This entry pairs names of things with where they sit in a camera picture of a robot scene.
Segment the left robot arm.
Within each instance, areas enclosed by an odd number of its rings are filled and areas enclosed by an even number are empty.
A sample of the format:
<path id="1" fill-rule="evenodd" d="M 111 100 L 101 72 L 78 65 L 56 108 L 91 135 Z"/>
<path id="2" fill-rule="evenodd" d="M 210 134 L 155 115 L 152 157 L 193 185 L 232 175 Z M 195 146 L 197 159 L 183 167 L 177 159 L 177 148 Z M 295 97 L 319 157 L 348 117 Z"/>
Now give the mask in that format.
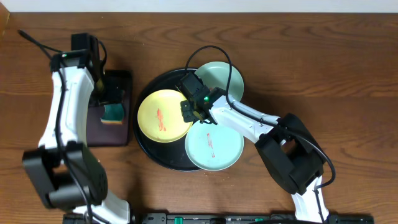
<path id="1" fill-rule="evenodd" d="M 98 57 L 87 50 L 55 54 L 53 97 L 38 148 L 22 156 L 24 169 L 46 208 L 72 211 L 85 223 L 130 223 L 130 206 L 108 189 L 105 169 L 86 140 L 88 105 Z"/>

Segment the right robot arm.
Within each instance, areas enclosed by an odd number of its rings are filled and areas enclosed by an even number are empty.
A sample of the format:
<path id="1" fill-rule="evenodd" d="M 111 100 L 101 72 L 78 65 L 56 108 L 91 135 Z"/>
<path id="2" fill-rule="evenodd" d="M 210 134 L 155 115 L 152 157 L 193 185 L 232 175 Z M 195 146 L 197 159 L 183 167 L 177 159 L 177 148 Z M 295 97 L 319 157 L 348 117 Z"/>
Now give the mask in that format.
<path id="1" fill-rule="evenodd" d="M 327 210 L 322 196 L 323 165 L 331 160 L 293 114 L 283 118 L 256 111 L 207 87 L 183 90 L 183 116 L 226 126 L 252 141 L 274 181 L 291 194 L 299 221 L 325 223 Z"/>

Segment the green sponge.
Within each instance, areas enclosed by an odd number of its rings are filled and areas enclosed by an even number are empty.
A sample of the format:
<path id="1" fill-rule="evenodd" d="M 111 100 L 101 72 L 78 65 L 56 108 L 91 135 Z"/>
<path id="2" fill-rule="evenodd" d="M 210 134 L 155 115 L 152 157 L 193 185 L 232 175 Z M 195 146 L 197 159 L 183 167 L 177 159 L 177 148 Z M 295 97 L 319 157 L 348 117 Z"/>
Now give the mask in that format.
<path id="1" fill-rule="evenodd" d="M 104 114 L 101 117 L 103 124 L 122 124 L 125 117 L 121 103 L 104 105 Z"/>

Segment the yellow plate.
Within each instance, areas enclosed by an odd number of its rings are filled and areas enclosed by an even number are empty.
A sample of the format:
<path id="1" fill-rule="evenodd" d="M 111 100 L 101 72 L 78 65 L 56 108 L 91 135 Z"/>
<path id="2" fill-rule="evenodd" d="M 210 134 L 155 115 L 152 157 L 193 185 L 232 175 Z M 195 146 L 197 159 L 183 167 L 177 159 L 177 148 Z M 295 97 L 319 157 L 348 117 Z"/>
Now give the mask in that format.
<path id="1" fill-rule="evenodd" d="M 161 143 L 184 137 L 193 122 L 183 120 L 181 105 L 186 98 L 176 90 L 159 90 L 147 96 L 139 106 L 137 121 L 144 135 Z"/>

